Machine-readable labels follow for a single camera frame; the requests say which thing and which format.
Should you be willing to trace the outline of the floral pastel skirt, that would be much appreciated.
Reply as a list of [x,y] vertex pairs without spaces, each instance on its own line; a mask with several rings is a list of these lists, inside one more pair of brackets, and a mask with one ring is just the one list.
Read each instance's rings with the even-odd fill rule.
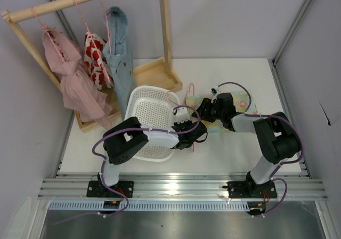
[[186,97],[185,103],[198,112],[208,133],[229,132],[225,126],[233,115],[258,113],[256,104],[242,91],[219,93],[217,97],[194,95]]

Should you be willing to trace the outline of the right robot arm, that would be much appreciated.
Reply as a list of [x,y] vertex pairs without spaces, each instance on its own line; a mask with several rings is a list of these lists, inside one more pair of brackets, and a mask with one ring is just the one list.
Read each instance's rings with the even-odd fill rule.
[[291,163],[291,158],[303,151],[302,141],[285,114],[277,112],[262,116],[238,112],[230,93],[216,94],[214,99],[204,98],[197,114],[206,122],[219,120],[229,131],[257,136],[262,156],[244,181],[227,183],[225,188],[229,197],[276,198],[272,177],[282,165]]

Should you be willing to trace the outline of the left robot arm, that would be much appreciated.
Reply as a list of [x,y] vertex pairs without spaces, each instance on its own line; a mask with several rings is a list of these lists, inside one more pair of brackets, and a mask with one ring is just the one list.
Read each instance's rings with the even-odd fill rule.
[[130,117],[107,131],[94,144],[92,153],[103,158],[99,178],[103,186],[109,188],[119,182],[122,165],[144,147],[183,150],[195,142],[204,142],[199,139],[202,136],[208,136],[208,132],[200,120],[175,123],[162,129],[142,125],[137,117]]

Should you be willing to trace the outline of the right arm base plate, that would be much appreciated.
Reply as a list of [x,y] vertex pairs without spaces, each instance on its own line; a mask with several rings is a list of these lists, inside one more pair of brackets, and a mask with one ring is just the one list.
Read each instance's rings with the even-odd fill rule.
[[277,198],[275,184],[268,181],[264,184],[255,184],[251,181],[229,181],[222,186],[229,193],[230,198]]

